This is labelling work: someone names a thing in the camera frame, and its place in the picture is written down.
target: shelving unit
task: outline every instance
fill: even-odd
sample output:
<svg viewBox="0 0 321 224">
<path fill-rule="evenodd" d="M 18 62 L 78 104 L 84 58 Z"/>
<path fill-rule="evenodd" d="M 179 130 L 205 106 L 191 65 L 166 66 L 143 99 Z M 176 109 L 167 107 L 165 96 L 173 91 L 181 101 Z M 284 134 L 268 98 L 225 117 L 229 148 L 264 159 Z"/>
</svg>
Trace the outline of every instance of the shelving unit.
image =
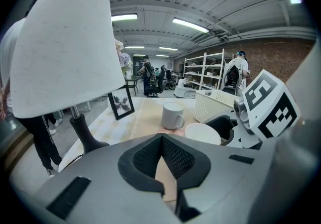
<svg viewBox="0 0 321 224">
<path fill-rule="evenodd" d="M 212 90 L 215 89 L 214 86 L 210 86 L 208 84 L 204 85 L 203 84 L 204 78 L 212 79 L 212 81 L 210 81 L 212 85 L 213 85 L 213 81 L 217 80 L 217 87 L 219 88 L 222 82 L 223 68 L 227 59 L 232 59 L 232 57 L 224 53 L 224 49 L 222 50 L 221 53 L 215 53 L 215 54 L 209 54 L 209 55 L 207 53 L 204 53 L 203 56 L 198 56 L 190 59 L 185 58 L 184 77 L 186 77 L 187 75 L 201 77 L 200 81 L 189 81 L 189 83 L 199 86 L 199 90 L 201 90 L 202 88 L 212 89 Z M 221 60 L 221 63 L 216 64 L 216 60 Z M 200 71 L 200 69 L 202 69 L 202 73 L 198 74 L 192 71 L 193 69 L 197 69 L 198 72 Z M 213 72 L 215 69 L 220 70 L 219 75 L 217 76 L 205 75 L 206 72 Z"/>
</svg>

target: black pants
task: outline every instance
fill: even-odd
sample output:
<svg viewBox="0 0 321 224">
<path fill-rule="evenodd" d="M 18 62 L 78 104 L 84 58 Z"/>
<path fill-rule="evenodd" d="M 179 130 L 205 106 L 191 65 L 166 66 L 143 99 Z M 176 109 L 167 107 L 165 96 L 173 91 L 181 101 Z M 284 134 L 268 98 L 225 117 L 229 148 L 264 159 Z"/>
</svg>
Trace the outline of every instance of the black pants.
<svg viewBox="0 0 321 224">
<path fill-rule="evenodd" d="M 52 169 L 50 159 L 52 159 L 55 164 L 59 165 L 61 157 L 48 131 L 45 118 L 39 116 L 30 119 L 17 118 L 17 120 L 29 131 L 29 133 L 34 135 L 34 144 L 42 165 L 46 169 Z"/>
<path fill-rule="evenodd" d="M 46 114 L 44 115 L 45 117 L 45 120 L 46 120 L 46 123 L 47 123 L 47 126 L 49 127 L 49 123 L 48 123 L 48 120 L 50 120 L 50 122 L 54 125 L 56 123 L 56 119 L 54 117 L 53 114 Z"/>
</svg>

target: brick wall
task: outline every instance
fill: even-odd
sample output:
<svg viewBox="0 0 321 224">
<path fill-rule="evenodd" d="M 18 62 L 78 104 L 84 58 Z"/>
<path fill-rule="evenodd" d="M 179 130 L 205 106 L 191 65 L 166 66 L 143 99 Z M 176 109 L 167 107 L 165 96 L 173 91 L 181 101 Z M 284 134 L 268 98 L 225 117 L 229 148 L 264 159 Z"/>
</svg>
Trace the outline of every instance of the brick wall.
<svg viewBox="0 0 321 224">
<path fill-rule="evenodd" d="M 274 76 L 286 82 L 305 59 L 314 45 L 314 41 L 292 38 L 266 38 L 251 39 L 239 42 L 227 43 L 200 52 L 189 54 L 174 60 L 174 70 L 179 70 L 179 65 L 184 63 L 185 57 L 197 56 L 222 52 L 232 55 L 237 51 L 244 51 L 251 70 L 251 78 L 248 84 L 261 72 L 267 70 Z"/>
</svg>

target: white basket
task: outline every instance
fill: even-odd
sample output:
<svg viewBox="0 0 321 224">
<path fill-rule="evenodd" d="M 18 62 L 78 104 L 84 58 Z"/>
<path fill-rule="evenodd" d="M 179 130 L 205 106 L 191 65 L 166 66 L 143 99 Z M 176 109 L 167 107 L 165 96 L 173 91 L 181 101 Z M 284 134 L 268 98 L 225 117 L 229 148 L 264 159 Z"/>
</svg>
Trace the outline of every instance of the white basket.
<svg viewBox="0 0 321 224">
<path fill-rule="evenodd" d="M 227 109 L 233 109 L 238 97 L 220 90 L 197 90 L 194 119 L 204 123 L 210 117 Z"/>
</svg>

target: white mug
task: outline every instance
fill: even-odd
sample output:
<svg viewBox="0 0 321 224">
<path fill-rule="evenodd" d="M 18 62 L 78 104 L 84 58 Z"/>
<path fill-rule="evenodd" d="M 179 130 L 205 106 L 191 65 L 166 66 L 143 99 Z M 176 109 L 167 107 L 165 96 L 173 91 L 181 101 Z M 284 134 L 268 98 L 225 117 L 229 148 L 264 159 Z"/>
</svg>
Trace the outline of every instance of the white mug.
<svg viewBox="0 0 321 224">
<path fill-rule="evenodd" d="M 184 108 L 175 102 L 165 103 L 163 106 L 162 125 L 168 130 L 180 129 L 184 126 Z"/>
</svg>

